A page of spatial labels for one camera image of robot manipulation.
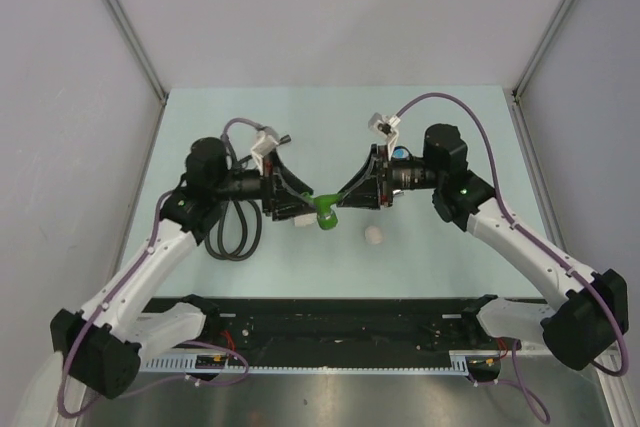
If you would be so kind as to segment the green plastic faucet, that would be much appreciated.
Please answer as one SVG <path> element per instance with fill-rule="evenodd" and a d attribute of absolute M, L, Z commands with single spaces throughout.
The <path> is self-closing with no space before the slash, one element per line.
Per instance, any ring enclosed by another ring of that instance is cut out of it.
<path fill-rule="evenodd" d="M 334 206 L 337 205 L 340 200 L 340 194 L 325 194 L 312 198 L 312 204 L 316 212 L 316 220 L 321 230 L 332 230 L 338 225 L 338 218 Z"/>

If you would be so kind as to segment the blue plastic faucet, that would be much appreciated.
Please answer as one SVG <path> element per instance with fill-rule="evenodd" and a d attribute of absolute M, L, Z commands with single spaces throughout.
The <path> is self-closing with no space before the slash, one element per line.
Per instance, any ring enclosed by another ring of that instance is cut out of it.
<path fill-rule="evenodd" d="M 406 159 L 409 156 L 410 156 L 409 151 L 403 147 L 396 147 L 393 151 L 394 159 Z"/>

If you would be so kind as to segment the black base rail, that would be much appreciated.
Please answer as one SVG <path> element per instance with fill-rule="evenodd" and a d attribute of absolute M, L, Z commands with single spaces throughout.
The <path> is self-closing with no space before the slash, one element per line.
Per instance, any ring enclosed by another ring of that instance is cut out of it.
<path fill-rule="evenodd" d="M 214 298 L 218 316 L 199 340 L 219 341 L 255 368 L 448 367 L 453 351 L 500 357 L 512 346 L 483 333 L 475 298 Z"/>

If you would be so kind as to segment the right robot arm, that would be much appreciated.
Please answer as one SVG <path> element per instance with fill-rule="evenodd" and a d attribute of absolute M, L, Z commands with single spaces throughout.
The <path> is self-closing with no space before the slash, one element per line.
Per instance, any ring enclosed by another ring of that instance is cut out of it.
<path fill-rule="evenodd" d="M 439 217 L 506 259 L 545 299 L 543 307 L 487 295 L 461 323 L 463 340 L 484 348 L 496 337 L 541 344 L 563 365 L 594 364 L 628 330 L 628 295 L 615 270 L 599 273 L 528 230 L 487 183 L 468 167 L 467 144 L 457 127 L 435 124 L 424 134 L 423 154 L 396 158 L 398 118 L 375 117 L 384 137 L 372 145 L 360 171 L 340 190 L 339 206 L 380 209 L 396 191 L 432 190 Z"/>

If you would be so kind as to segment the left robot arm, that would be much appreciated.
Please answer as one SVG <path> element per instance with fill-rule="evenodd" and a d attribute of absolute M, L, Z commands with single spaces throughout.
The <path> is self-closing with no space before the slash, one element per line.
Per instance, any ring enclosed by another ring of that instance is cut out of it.
<path fill-rule="evenodd" d="M 92 405 L 70 410 L 67 390 L 83 386 L 98 400 L 118 398 L 146 361 L 183 343 L 207 347 L 219 339 L 216 309 L 195 295 L 152 319 L 140 316 L 169 274 L 209 237 L 228 203 L 258 200 L 258 213 L 274 220 L 313 209 L 312 188 L 283 166 L 279 144 L 265 134 L 252 149 L 255 168 L 246 170 L 232 163 L 226 137 L 192 144 L 184 173 L 159 197 L 151 231 L 134 257 L 78 310 L 62 309 L 52 319 L 54 352 L 23 395 L 14 425 L 75 420 Z"/>

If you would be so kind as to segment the white straight pipe fitting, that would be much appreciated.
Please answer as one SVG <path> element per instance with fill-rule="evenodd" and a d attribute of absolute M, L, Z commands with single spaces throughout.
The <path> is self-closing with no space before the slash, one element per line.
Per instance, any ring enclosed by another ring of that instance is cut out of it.
<path fill-rule="evenodd" d="M 377 226 L 368 226 L 364 231 L 364 238 L 368 245 L 380 245 L 384 241 L 384 234 Z"/>

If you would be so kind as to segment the white elbow pipe fitting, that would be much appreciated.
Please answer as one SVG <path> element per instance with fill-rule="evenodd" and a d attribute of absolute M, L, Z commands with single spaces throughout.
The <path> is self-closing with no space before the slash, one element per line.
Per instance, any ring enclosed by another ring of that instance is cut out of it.
<path fill-rule="evenodd" d="M 316 215 L 313 213 L 296 216 L 293 218 L 295 227 L 311 226 L 316 222 Z"/>

